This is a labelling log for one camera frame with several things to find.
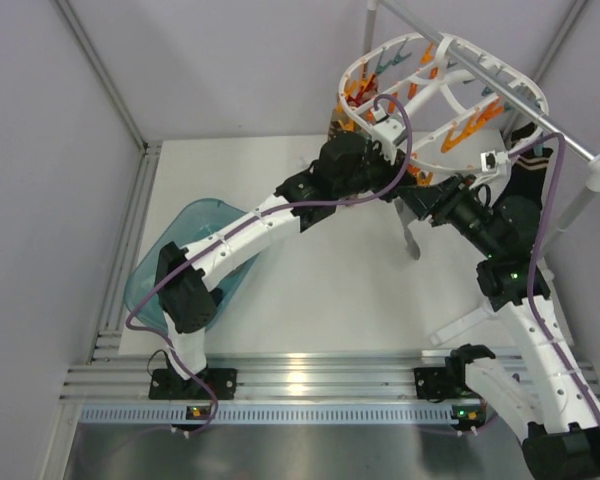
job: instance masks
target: metal rod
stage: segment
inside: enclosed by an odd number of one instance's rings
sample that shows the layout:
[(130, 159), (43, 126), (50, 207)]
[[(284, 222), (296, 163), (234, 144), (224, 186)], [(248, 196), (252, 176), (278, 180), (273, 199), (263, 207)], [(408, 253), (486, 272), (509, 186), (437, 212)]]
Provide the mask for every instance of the metal rod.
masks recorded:
[[(553, 36), (551, 43), (540, 56), (540, 63), (534, 69), (531, 80), (539, 84), (544, 79), (549, 67), (555, 62), (558, 53), (560, 53), (562, 47), (564, 47), (567, 38), (573, 33), (574, 27), (582, 18), (585, 10), (591, 3), (591, 0), (573, 0), (571, 2), (571, 6), (567, 9), (567, 13), (560, 22), (560, 26)], [(508, 139), (511, 136), (511, 132), (513, 132), (519, 118), (520, 113), (517, 110), (514, 110), (504, 127), (502, 134), (503, 138)]]
[(549, 251), (597, 195), (598, 192), (594, 192), (586, 186), (580, 190), (580, 193), (578, 193), (576, 198), (574, 198), (567, 208), (564, 209), (562, 214), (560, 214), (555, 225), (549, 229), (550, 233), (547, 235), (542, 247), (540, 247), (540, 257), (543, 257)]
[(56, 8), (58, 14), (61, 19), (64, 20), (66, 25), (69, 27), (69, 30), (73, 34), (73, 37), (78, 44), (78, 47), (84, 54), (89, 66), (91, 67), (93, 73), (95, 74), (98, 83), (104, 90), (107, 98), (111, 101), (113, 108), (116, 110), (120, 119), (124, 123), (129, 135), (138, 146), (139, 149), (144, 150), (145, 141), (142, 137), (142, 133), (140, 133), (140, 129), (136, 125), (131, 113), (129, 113), (129, 109), (125, 105), (122, 100), (122, 96), (118, 92), (115, 84), (111, 80), (107, 70), (104, 67), (104, 64), (100, 60), (96, 49), (93, 47), (87, 32), (84, 27), (80, 23), (80, 19), (76, 14), (75, 10), (69, 3), (69, 0), (49, 0), (52, 5)]
[[(431, 43), (439, 45), (442, 41), (443, 36), (440, 34), (440, 32), (428, 25), (424, 20), (415, 15), (408, 8), (397, 4), (395, 0), (380, 0), (380, 3), (398, 18), (410, 25), (414, 30), (419, 32)], [(586, 162), (592, 162), (594, 160), (596, 155), (594, 155), (588, 148), (573, 138), (573, 136), (564, 128), (557, 125), (550, 117), (544, 115), (541, 110), (539, 110), (526, 98), (521, 98), (518, 96), (518, 94), (511, 87), (482, 67), (482, 65), (476, 63), (472, 58), (468, 57), (457, 47), (455, 42), (449, 46), (447, 53), (467, 71), (475, 75), (476, 78), (488, 85), (493, 91), (499, 93), (502, 97), (509, 101), (513, 107), (519, 110), (524, 116), (531, 119), (538, 126), (549, 132), (562, 133), (565, 137), (567, 146), (569, 146), (569, 148), (571, 148), (571, 150), (573, 150), (579, 157), (584, 159)]]
[(362, 54), (366, 55), (373, 46), (373, 30), (376, 26), (376, 13), (378, 12), (378, 0), (369, 0), (367, 3), (367, 19), (364, 24), (364, 41), (362, 43)]

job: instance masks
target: blue plastic tub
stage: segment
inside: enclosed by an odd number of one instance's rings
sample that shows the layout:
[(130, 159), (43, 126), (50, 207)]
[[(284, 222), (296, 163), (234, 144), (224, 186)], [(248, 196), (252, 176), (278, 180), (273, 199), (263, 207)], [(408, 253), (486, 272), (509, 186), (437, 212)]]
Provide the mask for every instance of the blue plastic tub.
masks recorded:
[[(175, 242), (178, 247), (183, 247), (187, 243), (202, 240), (211, 233), (215, 233), (236, 221), (244, 214), (245, 212), (242, 210), (227, 205), (222, 200), (215, 198), (203, 198), (185, 207), (155, 245), (151, 247), (149, 253), (142, 259), (129, 277), (129, 280), (127, 280), (127, 285), (124, 289), (124, 303), (127, 309), (131, 311), (155, 285), (158, 254), (163, 246), (169, 242)], [(227, 275), (220, 282), (218, 288), (222, 289), (224, 297), (220, 305), (218, 305), (216, 316), (207, 328), (211, 327), (222, 314), (222, 311), (231, 300), (240, 283), (242, 283), (255, 259), (256, 257), (253, 257), (245, 262), (240, 268)], [(167, 324), (157, 295), (149, 300), (149, 303), (140, 310), (137, 318), (147, 327), (167, 332)]]

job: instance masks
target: robotic arm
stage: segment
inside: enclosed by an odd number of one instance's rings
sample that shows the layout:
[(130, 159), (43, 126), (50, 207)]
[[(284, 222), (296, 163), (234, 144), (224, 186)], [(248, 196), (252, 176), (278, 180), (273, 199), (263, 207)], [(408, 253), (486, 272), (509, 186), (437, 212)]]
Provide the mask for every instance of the robotic arm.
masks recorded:
[[(184, 262), (192, 261), (158, 295), (165, 311), (173, 350), (193, 373), (203, 372), (205, 326), (221, 300), (220, 280), (269, 245), (302, 233), (336, 211), (335, 200), (380, 192), (404, 168), (405, 154), (395, 148), (403, 126), (388, 117), (377, 119), (372, 138), (342, 133), (321, 149), (311, 166), (285, 180), (260, 206), (205, 240), (160, 252), (156, 283)], [(533, 294), (553, 339), (547, 341), (533, 318), (527, 298), (530, 252), (540, 219), (536, 203), (508, 196), (493, 208), (482, 204), (473, 176), (454, 176), (429, 187), (405, 173), (380, 199), (399, 198), (415, 216), (433, 226), (449, 223), (486, 260), (477, 267), (478, 283), (519, 347), (538, 388), (530, 396), (502, 368), (486, 347), (464, 346), (446, 359), (449, 378), (459, 389), (482, 396), (522, 443), (535, 478), (593, 478), (600, 475), (600, 429), (579, 393), (586, 386), (579, 370), (565, 371), (558, 348), (577, 366), (555, 319), (547, 283), (535, 274)], [(173, 361), (169, 368), (184, 381), (189, 376)], [(600, 411), (600, 403), (591, 395)]]
[[(387, 118), (379, 128), (390, 132), (389, 142), (400, 141), (403, 127), (396, 120)], [(382, 138), (386, 144), (387, 135)], [(222, 299), (222, 293), (216, 290), (220, 280), (274, 242), (302, 233), (335, 213), (336, 206), (325, 206), (325, 201), (334, 203), (368, 191), (380, 192), (396, 178), (404, 163), (404, 153), (397, 154), (395, 147), (389, 160), (383, 153), (387, 148), (391, 147), (356, 133), (338, 135), (322, 147), (319, 158), (308, 169), (289, 177), (261, 205), (236, 222), (183, 248), (174, 243), (163, 247), (156, 284), (196, 257), (190, 268), (158, 293), (174, 350), (191, 372), (199, 373), (207, 364), (204, 332)], [(403, 176), (401, 185), (415, 184), (414, 177)], [(394, 197), (392, 193), (383, 199), (390, 201)], [(170, 368), (188, 379), (189, 375), (173, 361), (171, 349), (168, 356)]]

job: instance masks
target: white table surface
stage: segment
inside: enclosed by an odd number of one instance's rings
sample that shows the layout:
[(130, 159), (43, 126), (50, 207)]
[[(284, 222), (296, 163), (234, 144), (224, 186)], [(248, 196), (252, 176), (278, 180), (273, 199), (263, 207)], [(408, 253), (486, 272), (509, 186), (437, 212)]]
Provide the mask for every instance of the white table surface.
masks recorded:
[[(317, 158), (324, 141), (317, 135), (164, 142), (139, 258), (189, 203), (216, 197), (250, 210)], [(492, 148), (502, 148), (498, 132), (481, 130), (446, 155), (431, 147), (419, 158), (466, 165)], [(374, 201), (343, 208), (271, 247), (207, 331), (207, 353), (433, 348), (431, 333), (480, 304), (475, 268), (483, 257), (450, 226), (433, 229), (415, 222), (412, 230), (422, 249), (418, 261), (405, 251), (393, 205)], [(557, 310), (570, 338), (559, 305)], [(152, 353), (162, 343), (152, 334), (125, 329), (120, 354)], [(465, 343), (514, 346), (499, 322), (485, 321), (440, 348)]]

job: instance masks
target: purple wire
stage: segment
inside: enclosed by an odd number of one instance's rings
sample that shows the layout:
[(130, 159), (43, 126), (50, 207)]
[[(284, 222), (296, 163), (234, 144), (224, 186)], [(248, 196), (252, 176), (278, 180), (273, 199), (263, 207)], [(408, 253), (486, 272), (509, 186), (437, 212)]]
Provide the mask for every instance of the purple wire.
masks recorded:
[[(409, 121), (409, 116), (407, 115), (407, 112), (404, 109), (404, 106), (402, 105), (402, 103), (400, 103), (399, 100), (397, 100), (396, 98), (392, 97), (391, 95), (387, 95), (385, 93), (381, 93), (380, 95), (376, 95), (376, 97), (375, 97), (375, 99), (373, 101), (373, 108), (377, 109), (378, 108), (378, 102), (380, 100), (382, 100), (382, 99), (388, 100), (388, 101), (392, 102), (396, 106), (396, 108), (398, 109), (398, 111), (402, 115), (402, 120), (403, 120), (405, 129), (407, 131), (407, 152), (406, 152), (406, 155), (405, 155), (405, 160), (404, 160), (404, 163), (403, 163), (402, 167), (398, 169), (398, 174), (391, 181), (391, 183), (389, 183), (389, 185), (387, 185), (386, 187), (384, 187), (379, 192), (374, 193), (374, 194), (369, 195), (369, 196), (366, 196), (366, 197), (363, 197), (363, 198), (355, 198), (355, 199), (349, 199), (349, 200), (333, 200), (333, 201), (319, 201), (319, 200), (315, 200), (315, 201), (288, 203), (288, 204), (285, 204), (285, 205), (277, 205), (275, 207), (272, 207), (272, 208), (269, 208), (267, 210), (264, 210), (261, 213), (261, 216), (265, 217), (267, 215), (271, 215), (272, 213), (276, 213), (276, 212), (279, 212), (281, 210), (287, 210), (287, 209), (291, 209), (291, 208), (333, 207), (333, 206), (345, 206), (345, 205), (346, 206), (348, 206), (348, 205), (358, 205), (358, 204), (361, 204), (361, 203), (370, 202), (371, 200), (375, 200), (376, 198), (382, 197), (383, 195), (385, 195), (385, 194), (389, 193), (391, 190), (393, 190), (395, 188), (395, 186), (398, 185), (398, 183), (400, 183), (400, 180), (402, 180), (402, 177), (404, 176), (405, 172), (407, 171), (407, 165), (409, 164), (409, 160), (411, 159), (411, 146), (412, 146), (412, 143), (413, 143), (412, 142), (412, 133), (413, 133), (413, 130), (411, 129), (411, 122)], [(241, 223), (240, 225), (238, 225), (237, 227), (235, 227), (233, 230), (229, 231), (224, 236), (224, 238), (226, 240), (230, 239), (231, 237), (237, 235), (239, 232), (241, 232), (242, 230), (244, 230), (245, 228), (247, 228), (249, 225), (251, 225), (252, 223), (254, 223), (255, 221), (257, 221), (258, 219), (259, 218), (256, 217), (256, 216), (248, 218), (243, 223)], [(136, 332), (150, 332), (150, 333), (154, 333), (154, 334), (158, 335), (159, 337), (161, 337), (166, 342), (166, 344), (169, 347), (169, 349), (171, 350), (171, 357), (176, 362), (176, 364), (187, 375), (189, 375), (198, 385), (200, 385), (205, 390), (205, 392), (207, 392), (209, 394), (209, 397), (211, 398), (211, 403), (212, 403), (211, 413), (209, 414), (209, 417), (207, 418), (207, 421), (199, 429), (195, 430), (192, 434), (201, 433), (204, 430), (206, 430), (207, 428), (209, 428), (209, 425), (211, 424), (211, 422), (213, 421), (213, 419), (216, 417), (216, 414), (218, 413), (218, 408), (219, 408), (218, 398), (216, 397), (216, 394), (213, 392), (213, 390), (211, 390), (211, 388), (209, 388), (209, 386), (206, 383), (204, 383), (200, 378), (197, 377), (196, 374), (194, 374), (193, 372), (191, 372), (182, 363), (182, 360), (180, 360), (180, 357), (178, 357), (178, 355), (177, 355), (177, 353), (175, 351), (175, 348), (173, 347), (173, 342), (169, 339), (168, 335), (165, 335), (162, 331), (160, 331), (160, 330), (158, 330), (156, 328), (140, 327), (140, 326), (137, 326), (137, 325), (132, 325), (131, 322), (133, 321), (134, 317), (136, 315), (138, 315), (138, 313), (140, 313), (140, 310), (142, 310), (142, 308), (144, 308), (144, 306), (149, 302), (149, 300), (151, 300), (151, 298), (155, 294), (157, 294), (160, 290), (162, 290), (167, 283), (169, 283), (171, 280), (173, 280), (173, 278), (176, 277), (178, 274), (180, 274), (180, 272), (182, 272), (186, 268), (190, 267), (195, 262), (197, 262), (198, 260), (200, 260), (202, 257), (204, 257), (205, 255), (208, 255), (213, 250), (215, 250), (216, 248), (218, 248), (221, 244), (222, 244), (222, 242), (220, 240), (216, 240), (211, 245), (209, 245), (204, 250), (202, 250), (201, 252), (197, 253), (193, 257), (191, 257), (186, 262), (184, 262), (181, 265), (179, 265), (171, 273), (169, 273), (162, 280), (160, 280), (160, 282), (158, 282), (149, 291), (149, 293), (147, 293), (144, 296), (144, 298), (131, 310), (131, 312), (129, 312), (129, 316), (127, 317), (127, 319), (124, 322), (125, 326), (129, 330), (133, 330), (133, 331), (136, 331)]]
[(536, 139), (535, 141), (531, 142), (530, 144), (525, 145), (524, 147), (522, 147), (518, 150), (510, 152), (509, 158), (517, 157), (520, 154), (522, 154), (528, 150), (531, 150), (536, 145), (543, 144), (547, 140), (550, 140), (552, 138), (556, 138), (558, 140), (558, 155), (556, 157), (556, 164), (555, 164), (555, 167), (553, 170), (553, 175), (551, 176), (551, 181), (549, 183), (549, 191), (547, 193), (547, 200), (546, 200), (545, 206), (542, 210), (542, 215), (540, 216), (540, 224), (538, 225), (538, 232), (536, 233), (536, 239), (533, 244), (531, 260), (529, 261), (529, 275), (528, 275), (528, 279), (527, 279), (527, 297), (529, 298), (529, 307), (531, 308), (531, 312), (533, 313), (533, 316), (534, 316), (536, 322), (538, 323), (540, 330), (542, 330), (542, 332), (544, 333), (547, 340), (549, 342), (551, 342), (553, 349), (556, 351), (556, 354), (558, 355), (558, 357), (564, 364), (564, 367), (568, 371), (574, 372), (574, 373), (571, 373), (570, 376), (573, 379), (573, 382), (578, 387), (578, 390), (580, 390), (580, 393), (582, 394), (585, 401), (587, 402), (587, 405), (591, 409), (591, 413), (593, 413), (593, 416), (595, 417), (596, 422), (598, 423), (598, 426), (600, 427), (600, 410), (598, 409), (598, 406), (596, 405), (595, 401), (593, 400), (591, 393), (589, 393), (590, 392), (589, 388), (582, 382), (582, 380), (580, 380), (580, 377), (578, 376), (578, 374), (575, 373), (576, 369), (575, 369), (574, 365), (572, 365), (571, 362), (569, 361), (569, 358), (564, 353), (564, 350), (562, 349), (562, 347), (560, 345), (558, 345), (557, 343), (552, 342), (555, 337), (551, 333), (551, 330), (549, 329), (549, 327), (547, 327), (546, 321), (544, 320), (544, 318), (542, 318), (542, 316), (540, 315), (540, 312), (538, 311), (538, 308), (536, 306), (536, 302), (533, 298), (533, 285), (535, 283), (536, 267), (538, 265), (538, 260), (540, 260), (540, 248), (542, 246), (542, 240), (544, 239), (544, 237), (547, 233), (547, 229), (549, 228), (549, 216), (551, 215), (551, 210), (553, 209), (553, 202), (556, 198), (556, 192), (558, 190), (558, 181), (560, 178), (560, 171), (562, 170), (562, 164), (564, 163), (564, 156), (566, 153), (567, 145), (566, 145), (566, 142), (564, 139), (564, 135), (562, 135), (562, 133), (559, 133), (559, 132), (549, 133), (545, 136), (542, 136), (542, 137)]

